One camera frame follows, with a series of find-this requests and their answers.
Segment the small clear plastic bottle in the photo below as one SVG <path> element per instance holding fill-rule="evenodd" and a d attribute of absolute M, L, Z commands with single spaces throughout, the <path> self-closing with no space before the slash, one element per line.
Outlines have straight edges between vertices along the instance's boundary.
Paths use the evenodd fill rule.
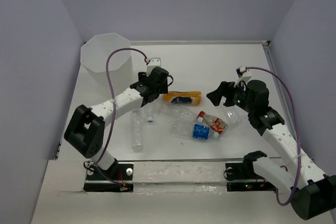
<path fill-rule="evenodd" d="M 234 126 L 240 123 L 239 114 L 234 106 L 224 107 L 223 110 L 228 125 Z"/>

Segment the red cap crushed bottle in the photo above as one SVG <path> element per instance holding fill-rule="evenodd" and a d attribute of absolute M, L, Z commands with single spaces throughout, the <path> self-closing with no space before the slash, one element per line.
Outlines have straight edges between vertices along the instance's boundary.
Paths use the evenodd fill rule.
<path fill-rule="evenodd" d="M 205 124 L 207 124 L 208 127 L 210 127 L 213 131 L 217 132 L 218 134 L 222 134 L 228 126 L 224 120 L 216 116 L 207 114 L 204 111 L 201 111 L 198 114 L 197 121 L 198 123 L 204 122 Z"/>

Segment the clear bottle white cap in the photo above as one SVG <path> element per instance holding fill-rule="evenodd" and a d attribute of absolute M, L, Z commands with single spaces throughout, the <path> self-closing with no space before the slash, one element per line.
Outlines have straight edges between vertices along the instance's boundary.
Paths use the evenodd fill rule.
<path fill-rule="evenodd" d="M 132 149 L 141 152 L 144 149 L 143 120 L 139 109 L 131 112 L 131 141 Z"/>

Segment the orange juice bottle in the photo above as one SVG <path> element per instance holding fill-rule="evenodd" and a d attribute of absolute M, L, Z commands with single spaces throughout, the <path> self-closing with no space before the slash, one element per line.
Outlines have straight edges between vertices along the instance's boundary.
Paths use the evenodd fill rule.
<path fill-rule="evenodd" d="M 163 94 L 163 101 L 172 104 L 184 104 L 184 105 L 200 105 L 202 101 L 202 93 L 200 91 L 169 91 Z"/>

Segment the clear crushed plastic bottle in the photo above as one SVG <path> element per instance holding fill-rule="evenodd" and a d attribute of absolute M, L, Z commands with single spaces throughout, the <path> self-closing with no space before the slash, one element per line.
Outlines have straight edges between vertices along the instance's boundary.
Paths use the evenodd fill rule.
<path fill-rule="evenodd" d="M 160 105 L 159 113 L 171 119 L 174 124 L 194 124 L 197 122 L 197 115 L 191 110 L 176 104 L 163 103 Z"/>

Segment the clear bottle blue label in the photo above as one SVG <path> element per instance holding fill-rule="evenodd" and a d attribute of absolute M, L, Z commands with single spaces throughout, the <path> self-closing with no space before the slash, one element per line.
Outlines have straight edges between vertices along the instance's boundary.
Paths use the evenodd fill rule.
<path fill-rule="evenodd" d="M 172 133 L 180 137 L 189 137 L 196 140 L 210 140 L 219 138 L 219 133 L 212 130 L 210 127 L 192 123 L 175 123 L 172 127 Z"/>

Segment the clear bottle blue ring cap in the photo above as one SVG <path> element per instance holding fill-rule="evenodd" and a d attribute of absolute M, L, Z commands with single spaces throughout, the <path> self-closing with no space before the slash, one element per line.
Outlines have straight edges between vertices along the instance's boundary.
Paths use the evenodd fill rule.
<path fill-rule="evenodd" d="M 156 114 L 156 103 L 148 103 L 147 105 L 144 106 L 144 113 L 146 116 L 146 121 L 148 123 L 153 123 L 155 119 L 155 114 Z"/>

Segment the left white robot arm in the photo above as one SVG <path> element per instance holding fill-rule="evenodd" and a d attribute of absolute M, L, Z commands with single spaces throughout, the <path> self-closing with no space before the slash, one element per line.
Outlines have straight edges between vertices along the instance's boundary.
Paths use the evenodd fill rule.
<path fill-rule="evenodd" d="M 138 82 L 130 85 L 115 98 L 90 108 L 78 106 L 64 133 L 64 139 L 84 158 L 94 162 L 99 175 L 112 179 L 118 170 L 118 160 L 104 150 L 103 139 L 106 126 L 124 114 L 142 108 L 168 92 L 169 72 L 154 67 L 149 75 L 138 74 Z"/>

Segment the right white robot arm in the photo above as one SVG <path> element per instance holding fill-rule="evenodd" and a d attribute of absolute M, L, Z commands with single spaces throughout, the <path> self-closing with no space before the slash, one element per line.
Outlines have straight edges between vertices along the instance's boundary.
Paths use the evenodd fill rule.
<path fill-rule="evenodd" d="M 335 176 L 320 169 L 299 146 L 284 119 L 269 106 L 269 90 L 260 80 L 236 84 L 223 81 L 219 87 L 207 94 L 214 106 L 238 106 L 247 112 L 251 126 L 277 152 L 284 168 L 276 165 L 262 151 L 244 156 L 243 161 L 232 168 L 229 180 L 261 177 L 275 186 L 278 192 L 290 197 L 295 213 L 309 220 L 335 209 Z"/>

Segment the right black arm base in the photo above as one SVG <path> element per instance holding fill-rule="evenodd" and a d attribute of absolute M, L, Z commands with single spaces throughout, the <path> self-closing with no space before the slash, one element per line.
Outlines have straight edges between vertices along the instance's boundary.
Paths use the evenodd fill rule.
<path fill-rule="evenodd" d="M 226 163 L 223 176 L 228 192 L 273 191 L 275 186 L 263 177 L 248 172 L 242 162 Z"/>

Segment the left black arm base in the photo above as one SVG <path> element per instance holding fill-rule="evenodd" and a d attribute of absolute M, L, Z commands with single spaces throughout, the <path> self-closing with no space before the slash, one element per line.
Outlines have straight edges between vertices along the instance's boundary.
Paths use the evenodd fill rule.
<path fill-rule="evenodd" d="M 133 192 L 134 162 L 119 162 L 116 170 L 105 171 L 93 162 L 84 161 L 86 170 L 83 190 L 92 193 L 130 193 Z"/>

